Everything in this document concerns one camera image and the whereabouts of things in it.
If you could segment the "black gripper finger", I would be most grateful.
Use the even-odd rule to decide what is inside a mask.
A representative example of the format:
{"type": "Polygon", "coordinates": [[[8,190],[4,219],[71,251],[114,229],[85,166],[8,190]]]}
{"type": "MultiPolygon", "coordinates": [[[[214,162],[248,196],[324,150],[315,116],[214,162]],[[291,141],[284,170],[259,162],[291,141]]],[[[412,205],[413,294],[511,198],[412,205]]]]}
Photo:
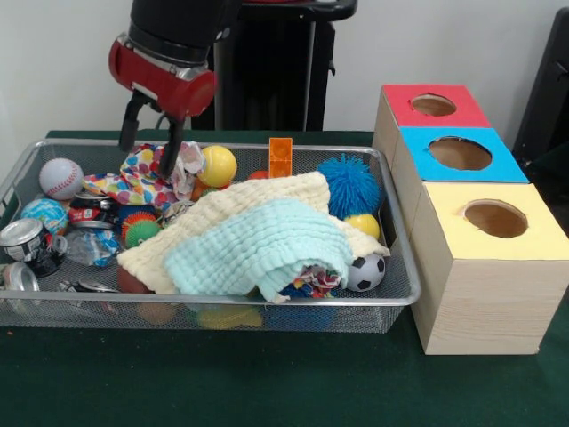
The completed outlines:
{"type": "Polygon", "coordinates": [[[170,177],[176,165],[180,146],[183,140],[184,117],[161,116],[157,121],[157,127],[167,120],[168,142],[164,145],[163,154],[160,159],[159,173],[161,177],[170,177]]]}
{"type": "Polygon", "coordinates": [[[132,97],[126,105],[123,124],[118,140],[118,147],[122,151],[132,150],[138,132],[138,115],[145,104],[145,95],[139,91],[133,91],[132,97]]]}

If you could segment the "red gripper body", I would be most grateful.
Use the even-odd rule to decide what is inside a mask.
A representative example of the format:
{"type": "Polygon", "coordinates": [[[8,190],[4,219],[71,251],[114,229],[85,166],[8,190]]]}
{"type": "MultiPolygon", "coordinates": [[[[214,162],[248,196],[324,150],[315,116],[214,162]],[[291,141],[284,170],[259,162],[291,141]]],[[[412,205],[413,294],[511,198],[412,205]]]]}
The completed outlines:
{"type": "Polygon", "coordinates": [[[108,66],[123,87],[138,91],[175,118],[201,115],[216,92],[216,76],[207,66],[182,67],[134,47],[125,33],[112,44],[108,66]]]}

